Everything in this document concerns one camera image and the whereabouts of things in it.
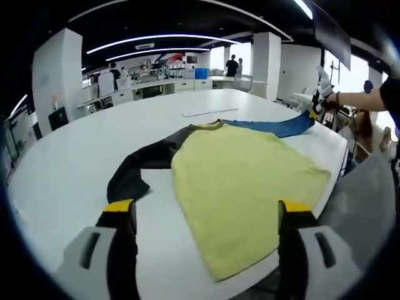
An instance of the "white cabinet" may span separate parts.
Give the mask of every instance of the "white cabinet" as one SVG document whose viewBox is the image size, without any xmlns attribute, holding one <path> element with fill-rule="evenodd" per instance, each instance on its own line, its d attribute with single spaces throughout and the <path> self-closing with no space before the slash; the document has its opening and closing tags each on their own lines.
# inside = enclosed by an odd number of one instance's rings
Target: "white cabinet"
<svg viewBox="0 0 400 300">
<path fill-rule="evenodd" d="M 194 90 L 203 91 L 205 89 L 213 89 L 213 81 L 210 79 L 197 79 L 194 81 Z"/>
<path fill-rule="evenodd" d="M 128 89 L 112 95 L 112 105 L 117 106 L 127 102 L 133 101 L 133 92 Z"/>
<path fill-rule="evenodd" d="M 174 85 L 175 93 L 194 91 L 194 81 L 185 80 Z"/>
</svg>

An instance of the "white pillar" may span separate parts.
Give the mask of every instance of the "white pillar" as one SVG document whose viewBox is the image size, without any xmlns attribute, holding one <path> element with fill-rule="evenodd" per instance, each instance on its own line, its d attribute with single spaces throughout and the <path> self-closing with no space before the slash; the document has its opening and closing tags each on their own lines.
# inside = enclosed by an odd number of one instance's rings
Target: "white pillar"
<svg viewBox="0 0 400 300">
<path fill-rule="evenodd" d="M 253 75 L 253 61 L 254 61 L 254 45 L 251 44 L 251 56 L 250 56 L 250 75 Z"/>
<path fill-rule="evenodd" d="M 281 70 L 281 38 L 262 32 L 254 34 L 253 41 L 253 79 L 268 83 L 267 99 L 275 101 Z"/>
<path fill-rule="evenodd" d="M 369 67 L 369 74 L 368 74 L 368 80 L 372 82 L 374 89 L 379 89 L 382 85 L 382 73 L 378 72 L 377 70 Z M 378 118 L 378 112 L 370 112 L 369 116 L 371 118 L 371 122 L 374 124 L 376 123 L 376 120 Z"/>
<path fill-rule="evenodd" d="M 199 68 L 210 68 L 210 51 L 197 54 L 197 66 Z"/>
<path fill-rule="evenodd" d="M 37 121 L 43 136 L 51 132 L 49 115 L 65 107 L 69 122 L 79 117 L 82 101 L 82 36 L 63 29 L 45 42 L 33 57 L 32 91 Z"/>
<path fill-rule="evenodd" d="M 224 47 L 224 69 L 226 69 L 226 62 L 231 59 L 231 47 Z"/>
</svg>

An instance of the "black chair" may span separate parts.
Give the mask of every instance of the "black chair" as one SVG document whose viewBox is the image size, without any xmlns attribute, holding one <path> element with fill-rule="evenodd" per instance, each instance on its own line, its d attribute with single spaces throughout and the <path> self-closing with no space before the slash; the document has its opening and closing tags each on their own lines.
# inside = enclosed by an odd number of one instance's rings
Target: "black chair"
<svg viewBox="0 0 400 300">
<path fill-rule="evenodd" d="M 143 99 L 156 97 L 158 95 L 161 95 L 162 93 L 163 93 L 162 86 L 145 87 L 143 89 Z"/>
<path fill-rule="evenodd" d="M 67 114 L 65 112 L 65 107 L 59 108 L 49 115 L 49 122 L 51 130 L 54 131 L 68 124 Z"/>
</svg>

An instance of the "desk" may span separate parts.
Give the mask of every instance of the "desk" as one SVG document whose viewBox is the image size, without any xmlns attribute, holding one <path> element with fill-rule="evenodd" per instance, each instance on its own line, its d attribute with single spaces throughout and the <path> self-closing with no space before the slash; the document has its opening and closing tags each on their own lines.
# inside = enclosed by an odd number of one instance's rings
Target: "desk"
<svg viewBox="0 0 400 300">
<path fill-rule="evenodd" d="M 233 83 L 233 77 L 226 77 L 226 76 L 210 76 L 207 79 L 184 79 L 184 78 L 178 78 L 178 79 L 163 79 L 163 80 L 157 80 L 157 81 L 150 81 L 150 82 L 144 82 L 144 83 L 139 83 L 139 84 L 132 84 L 131 88 L 129 89 L 125 89 L 122 91 L 117 91 L 108 95 L 104 95 L 101 96 L 99 98 L 96 99 L 92 99 L 92 100 L 88 100 L 88 101 L 84 101 L 82 104 L 78 105 L 78 109 L 83 108 L 84 106 L 90 105 L 92 103 L 98 102 L 104 98 L 108 98 L 108 97 L 113 97 L 113 96 L 117 96 L 118 94 L 121 93 L 133 93 L 132 94 L 132 98 L 131 99 L 135 99 L 134 98 L 134 93 L 137 90 L 140 89 L 144 89 L 144 88 L 151 88 L 154 86 L 164 86 L 164 88 L 166 88 L 166 86 L 175 86 L 175 88 L 169 88 L 167 90 L 167 94 L 172 94 L 172 93 L 176 93 L 176 85 L 177 84 L 184 84 L 187 83 L 189 84 L 191 87 L 189 89 L 187 89 L 188 91 L 194 91 L 197 90 L 197 84 L 196 82 L 199 81 L 208 81 L 211 80 L 213 83 L 221 83 L 220 88 L 224 88 L 224 89 L 231 89 L 232 88 L 232 83 Z M 262 81 L 253 81 L 253 84 L 257 84 L 261 85 L 261 86 L 265 86 L 264 89 L 262 89 L 260 96 L 263 96 L 263 90 L 266 90 L 266 82 L 262 82 Z"/>
<path fill-rule="evenodd" d="M 188 110 L 237 110 L 182 117 Z M 283 121 L 298 113 L 233 89 L 171 94 L 99 111 L 48 134 L 23 157 L 9 185 L 34 255 L 49 271 L 86 226 L 95 225 L 106 188 L 123 159 L 189 124 L 221 119 Z M 346 140 L 321 124 L 283 139 L 332 172 L 313 210 L 319 216 L 338 178 Z M 136 278 L 142 300 L 226 300 L 250 288 L 278 266 L 278 254 L 222 282 L 214 282 L 173 192 L 171 170 L 142 170 L 151 192 L 137 202 Z"/>
</svg>

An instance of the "black sleeve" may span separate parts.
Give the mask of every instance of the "black sleeve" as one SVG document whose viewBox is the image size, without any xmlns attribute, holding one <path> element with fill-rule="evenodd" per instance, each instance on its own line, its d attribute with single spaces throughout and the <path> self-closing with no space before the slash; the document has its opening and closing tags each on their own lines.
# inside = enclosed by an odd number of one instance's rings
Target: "black sleeve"
<svg viewBox="0 0 400 300">
<path fill-rule="evenodd" d="M 400 79 L 388 78 L 379 89 L 386 109 L 393 115 L 400 114 Z"/>
<path fill-rule="evenodd" d="M 182 128 L 128 155 L 108 182 L 108 203 L 142 198 L 150 187 L 143 181 L 141 169 L 170 169 L 172 158 L 194 130 L 194 126 Z"/>
</svg>

